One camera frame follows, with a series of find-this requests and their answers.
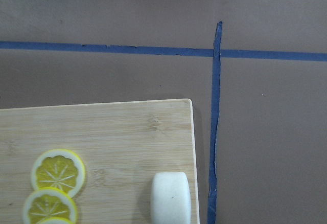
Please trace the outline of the bamboo cutting board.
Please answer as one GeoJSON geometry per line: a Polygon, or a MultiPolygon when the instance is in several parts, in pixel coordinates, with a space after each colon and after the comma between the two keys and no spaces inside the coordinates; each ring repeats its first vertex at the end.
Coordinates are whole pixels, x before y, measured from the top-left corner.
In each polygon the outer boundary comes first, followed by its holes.
{"type": "Polygon", "coordinates": [[[75,196],[78,223],[150,223],[158,172],[184,172],[199,223],[190,99],[1,110],[1,223],[22,223],[30,172],[45,151],[75,152],[86,180],[75,196]]]}

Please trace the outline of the lemon slice top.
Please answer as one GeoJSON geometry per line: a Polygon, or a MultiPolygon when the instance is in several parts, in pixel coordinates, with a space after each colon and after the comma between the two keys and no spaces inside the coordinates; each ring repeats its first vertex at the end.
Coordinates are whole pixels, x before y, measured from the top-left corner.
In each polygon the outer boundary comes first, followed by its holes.
{"type": "Polygon", "coordinates": [[[30,181],[32,188],[56,188],[70,197],[76,196],[86,179],[81,158],[71,150],[52,149],[42,153],[34,162],[30,181]]]}

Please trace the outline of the lemon slice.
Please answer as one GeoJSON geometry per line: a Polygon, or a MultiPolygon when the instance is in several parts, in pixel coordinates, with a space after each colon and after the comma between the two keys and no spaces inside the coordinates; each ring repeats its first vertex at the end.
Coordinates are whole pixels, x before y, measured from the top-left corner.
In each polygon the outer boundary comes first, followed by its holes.
{"type": "Polygon", "coordinates": [[[52,149],[42,153],[34,162],[30,181],[32,188],[56,188],[70,197],[76,196],[86,179],[81,158],[71,150],[52,149]]]}
{"type": "Polygon", "coordinates": [[[76,223],[78,210],[75,202],[57,188],[45,187],[33,191],[22,208],[23,223],[41,223],[50,218],[64,218],[76,223]]]}
{"type": "Polygon", "coordinates": [[[52,217],[42,220],[38,224],[73,224],[73,222],[66,218],[52,217]]]}

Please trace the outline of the lemon slice middle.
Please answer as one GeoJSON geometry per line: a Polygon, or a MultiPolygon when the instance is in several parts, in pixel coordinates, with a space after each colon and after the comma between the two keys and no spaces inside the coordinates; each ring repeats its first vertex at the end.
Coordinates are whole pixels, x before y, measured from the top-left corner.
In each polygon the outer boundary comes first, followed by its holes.
{"type": "Polygon", "coordinates": [[[78,210],[75,202],[57,188],[45,187],[33,191],[22,208],[23,223],[41,223],[50,218],[64,218],[76,223],[78,210]]]}

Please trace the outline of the lemon slice bottom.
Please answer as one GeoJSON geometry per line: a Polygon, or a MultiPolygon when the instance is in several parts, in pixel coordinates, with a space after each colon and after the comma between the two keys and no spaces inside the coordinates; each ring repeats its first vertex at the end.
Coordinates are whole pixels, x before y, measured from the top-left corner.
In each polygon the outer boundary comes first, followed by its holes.
{"type": "Polygon", "coordinates": [[[73,224],[73,222],[66,218],[52,217],[42,220],[38,224],[73,224]]]}

